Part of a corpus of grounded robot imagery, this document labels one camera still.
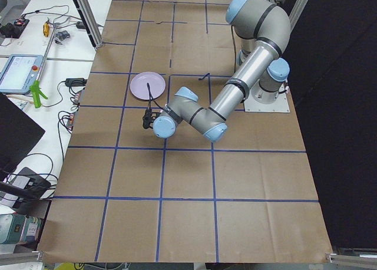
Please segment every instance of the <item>black device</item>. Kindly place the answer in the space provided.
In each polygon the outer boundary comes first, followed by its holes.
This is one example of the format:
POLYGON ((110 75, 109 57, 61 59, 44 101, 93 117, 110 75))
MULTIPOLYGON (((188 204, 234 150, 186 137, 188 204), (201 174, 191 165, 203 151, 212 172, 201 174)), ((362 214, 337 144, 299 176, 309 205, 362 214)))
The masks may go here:
POLYGON ((13 104, 5 95, 0 94, 0 191, 25 198, 35 199, 41 196, 42 187, 50 185, 41 176, 30 170, 24 171, 30 178, 26 189, 3 182, 8 172, 13 173, 17 165, 39 142, 45 131, 29 118, 22 110, 13 104), (32 187, 39 186, 39 193, 32 187))
POLYGON ((20 17, 14 21, 14 23, 7 23, 6 25, 0 26, 0 33, 5 36, 5 38, 19 38, 26 26, 28 25, 29 20, 23 17, 20 17))

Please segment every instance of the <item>green clip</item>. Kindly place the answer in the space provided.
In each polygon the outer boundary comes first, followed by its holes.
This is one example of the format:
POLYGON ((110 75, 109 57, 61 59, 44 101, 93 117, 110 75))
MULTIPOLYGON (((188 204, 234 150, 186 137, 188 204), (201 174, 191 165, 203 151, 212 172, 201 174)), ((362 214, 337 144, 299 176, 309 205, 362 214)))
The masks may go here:
POLYGON ((33 95, 35 108, 39 108, 42 105, 41 98, 39 97, 39 95, 41 95, 45 99, 48 99, 48 97, 45 94, 43 94, 43 92, 41 91, 38 80, 34 81, 34 83, 30 86, 30 91, 31 91, 31 94, 33 95))

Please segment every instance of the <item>round plate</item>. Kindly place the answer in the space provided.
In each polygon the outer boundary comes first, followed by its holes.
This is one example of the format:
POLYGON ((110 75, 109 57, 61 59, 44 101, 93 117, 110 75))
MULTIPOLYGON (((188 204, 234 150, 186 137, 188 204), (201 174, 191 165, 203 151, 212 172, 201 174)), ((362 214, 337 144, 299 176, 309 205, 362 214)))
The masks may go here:
POLYGON ((146 71, 136 75, 131 80, 130 89, 132 94, 139 99, 149 100, 147 83, 151 88, 153 99, 159 97, 165 90, 165 80, 157 73, 146 71))

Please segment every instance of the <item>gray robot arm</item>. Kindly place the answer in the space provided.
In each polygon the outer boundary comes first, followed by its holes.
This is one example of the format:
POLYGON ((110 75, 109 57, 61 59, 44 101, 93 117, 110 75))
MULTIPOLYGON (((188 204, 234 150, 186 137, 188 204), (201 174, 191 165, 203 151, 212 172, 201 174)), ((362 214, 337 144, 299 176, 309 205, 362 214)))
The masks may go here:
POLYGON ((188 122, 211 142, 220 140, 227 130, 226 118, 246 99, 250 89, 273 60, 287 47, 290 22, 280 7, 267 0, 232 0, 226 20, 243 39, 256 39, 255 48, 210 107, 203 108, 198 97, 182 87, 153 123, 156 136, 172 136, 182 120, 188 122))

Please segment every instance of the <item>black wall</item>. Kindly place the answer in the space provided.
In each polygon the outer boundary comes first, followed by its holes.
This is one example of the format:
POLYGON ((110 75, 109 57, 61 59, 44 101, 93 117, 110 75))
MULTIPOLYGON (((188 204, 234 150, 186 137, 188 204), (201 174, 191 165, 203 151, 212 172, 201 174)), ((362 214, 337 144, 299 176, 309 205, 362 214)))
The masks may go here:
POLYGON ((338 247, 377 248, 376 2, 309 0, 283 54, 326 227, 338 247))

